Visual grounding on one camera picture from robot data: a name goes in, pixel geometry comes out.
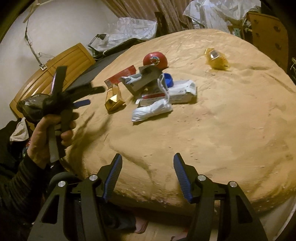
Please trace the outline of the dark sleeved left forearm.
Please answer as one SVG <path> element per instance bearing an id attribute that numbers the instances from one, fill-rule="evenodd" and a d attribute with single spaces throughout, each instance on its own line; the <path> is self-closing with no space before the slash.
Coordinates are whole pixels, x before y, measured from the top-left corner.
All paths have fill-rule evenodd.
<path id="1" fill-rule="evenodd" d="M 47 163 L 27 155 L 11 180 L 1 180 L 1 240 L 22 240 L 22 229 L 36 220 L 49 182 Z"/>

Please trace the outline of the person's left hand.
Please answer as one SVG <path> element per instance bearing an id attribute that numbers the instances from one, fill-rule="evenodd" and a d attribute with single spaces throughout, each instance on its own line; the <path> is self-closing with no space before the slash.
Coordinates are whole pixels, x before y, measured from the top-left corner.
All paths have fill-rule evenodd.
<path id="1" fill-rule="evenodd" d="M 70 121 L 70 130 L 67 130 L 61 134 L 61 144 L 64 147 L 69 147 L 72 145 L 73 129 L 76 127 L 75 120 L 78 118 L 79 113 L 74 112 Z M 29 158 L 42 169 L 44 169 L 50 161 L 47 130 L 51 126 L 58 125 L 60 121 L 60 116 L 49 114 L 41 119 L 33 131 L 27 154 Z"/>

